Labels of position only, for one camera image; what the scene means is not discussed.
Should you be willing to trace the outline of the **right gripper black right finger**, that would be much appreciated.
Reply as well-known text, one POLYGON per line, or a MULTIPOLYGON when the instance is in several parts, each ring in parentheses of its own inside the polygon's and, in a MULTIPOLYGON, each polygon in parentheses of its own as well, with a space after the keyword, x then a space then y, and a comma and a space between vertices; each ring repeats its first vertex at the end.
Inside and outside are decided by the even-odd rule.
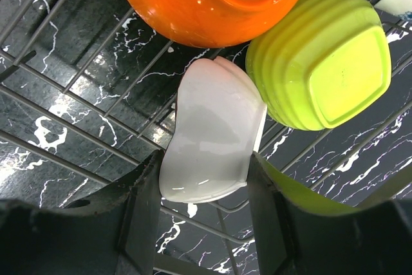
POLYGON ((250 158, 248 200, 262 274, 410 274, 411 201, 330 200, 250 158))

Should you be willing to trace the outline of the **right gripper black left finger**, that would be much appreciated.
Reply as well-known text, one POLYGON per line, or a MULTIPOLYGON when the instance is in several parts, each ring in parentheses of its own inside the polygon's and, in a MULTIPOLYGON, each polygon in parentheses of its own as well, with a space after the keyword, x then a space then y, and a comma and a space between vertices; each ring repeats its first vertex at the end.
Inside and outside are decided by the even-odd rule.
POLYGON ((1 200, 1 273, 151 274, 163 157, 63 208, 1 200))

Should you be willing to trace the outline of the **colourful patterned small bowl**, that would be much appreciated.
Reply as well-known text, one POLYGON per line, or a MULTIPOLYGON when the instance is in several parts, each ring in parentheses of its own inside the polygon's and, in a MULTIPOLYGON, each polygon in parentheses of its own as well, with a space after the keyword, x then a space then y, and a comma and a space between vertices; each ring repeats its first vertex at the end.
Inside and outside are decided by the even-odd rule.
POLYGON ((162 196, 201 204, 244 187, 266 116, 267 105, 240 67, 223 57, 194 61, 178 87, 175 130, 159 174, 162 196))

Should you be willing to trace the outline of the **white top bowl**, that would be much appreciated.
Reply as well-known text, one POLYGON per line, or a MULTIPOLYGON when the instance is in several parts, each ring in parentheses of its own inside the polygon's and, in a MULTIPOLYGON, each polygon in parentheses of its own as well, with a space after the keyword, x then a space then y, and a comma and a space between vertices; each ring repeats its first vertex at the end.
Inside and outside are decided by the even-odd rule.
POLYGON ((391 55, 368 0, 299 0, 253 39, 245 59, 268 114, 305 131, 332 129, 379 99, 391 55))

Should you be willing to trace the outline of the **blue white patterned bowl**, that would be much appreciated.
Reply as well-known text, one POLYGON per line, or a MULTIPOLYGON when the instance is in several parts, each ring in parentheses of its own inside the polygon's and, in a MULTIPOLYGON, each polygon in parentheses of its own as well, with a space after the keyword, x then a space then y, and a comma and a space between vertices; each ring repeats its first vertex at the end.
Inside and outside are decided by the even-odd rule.
POLYGON ((411 21, 412 0, 380 0, 374 7, 399 17, 403 21, 411 21))

